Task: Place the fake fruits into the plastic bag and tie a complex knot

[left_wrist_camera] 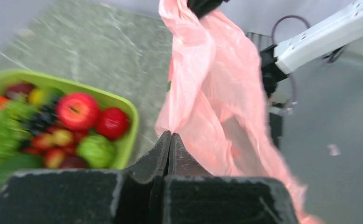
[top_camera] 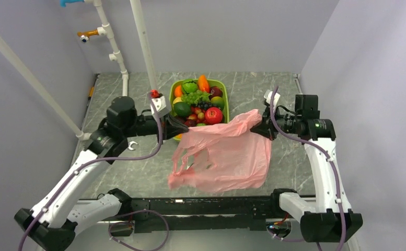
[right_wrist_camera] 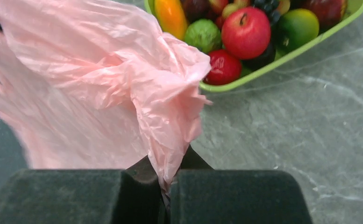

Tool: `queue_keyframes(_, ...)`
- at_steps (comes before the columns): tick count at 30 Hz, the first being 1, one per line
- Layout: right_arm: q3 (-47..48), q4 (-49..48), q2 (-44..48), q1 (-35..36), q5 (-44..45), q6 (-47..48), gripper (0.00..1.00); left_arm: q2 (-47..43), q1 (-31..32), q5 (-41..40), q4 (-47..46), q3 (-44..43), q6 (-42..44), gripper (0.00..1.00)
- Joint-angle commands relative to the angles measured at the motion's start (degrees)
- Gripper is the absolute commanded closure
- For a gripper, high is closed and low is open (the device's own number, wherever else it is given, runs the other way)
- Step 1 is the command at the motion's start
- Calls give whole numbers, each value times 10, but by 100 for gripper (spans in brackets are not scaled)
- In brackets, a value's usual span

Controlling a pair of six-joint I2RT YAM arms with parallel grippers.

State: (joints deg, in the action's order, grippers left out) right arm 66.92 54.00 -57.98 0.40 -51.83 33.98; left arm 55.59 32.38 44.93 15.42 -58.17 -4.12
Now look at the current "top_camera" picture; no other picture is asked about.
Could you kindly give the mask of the pink plastic bag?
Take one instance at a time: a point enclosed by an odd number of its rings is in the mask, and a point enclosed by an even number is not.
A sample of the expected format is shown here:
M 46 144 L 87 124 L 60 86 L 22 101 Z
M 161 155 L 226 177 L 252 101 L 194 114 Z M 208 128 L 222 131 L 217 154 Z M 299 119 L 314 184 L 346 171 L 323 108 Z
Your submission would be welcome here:
M 252 109 L 228 123 L 191 127 L 172 156 L 169 189 L 190 186 L 220 193 L 261 187 L 272 153 L 271 140 L 251 132 L 261 119 Z

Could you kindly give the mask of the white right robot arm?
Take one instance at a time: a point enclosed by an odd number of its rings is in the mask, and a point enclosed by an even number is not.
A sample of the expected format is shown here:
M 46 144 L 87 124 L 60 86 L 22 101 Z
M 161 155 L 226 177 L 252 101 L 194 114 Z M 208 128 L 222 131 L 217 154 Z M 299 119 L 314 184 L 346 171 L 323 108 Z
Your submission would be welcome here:
M 363 218 L 354 213 L 339 173 L 336 133 L 331 120 L 322 119 L 318 96 L 296 95 L 290 111 L 277 105 L 278 93 L 264 94 L 266 109 L 262 121 L 251 129 L 276 139 L 282 135 L 301 143 L 307 153 L 315 186 L 315 201 L 307 202 L 294 189 L 275 189 L 269 210 L 275 217 L 285 213 L 299 224 L 303 240 L 311 243 L 338 243 L 338 249 L 362 227 Z

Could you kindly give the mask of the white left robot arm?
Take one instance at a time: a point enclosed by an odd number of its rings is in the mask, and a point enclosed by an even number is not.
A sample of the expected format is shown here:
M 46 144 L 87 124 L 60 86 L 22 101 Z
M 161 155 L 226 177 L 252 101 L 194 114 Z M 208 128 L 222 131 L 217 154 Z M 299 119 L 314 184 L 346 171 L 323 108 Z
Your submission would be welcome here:
M 161 147 L 164 140 L 188 131 L 170 114 L 171 104 L 165 96 L 151 98 L 150 111 L 149 116 L 138 114 L 134 100 L 128 96 L 111 102 L 86 148 L 56 186 L 31 209 L 22 208 L 15 214 L 15 221 L 24 231 L 19 248 L 31 238 L 44 250 L 66 250 L 79 233 L 95 223 L 113 217 L 123 220 L 134 213 L 132 198 L 120 189 L 112 189 L 82 207 L 77 207 L 77 202 L 101 173 L 123 160 L 128 138 L 154 135 L 157 147 Z

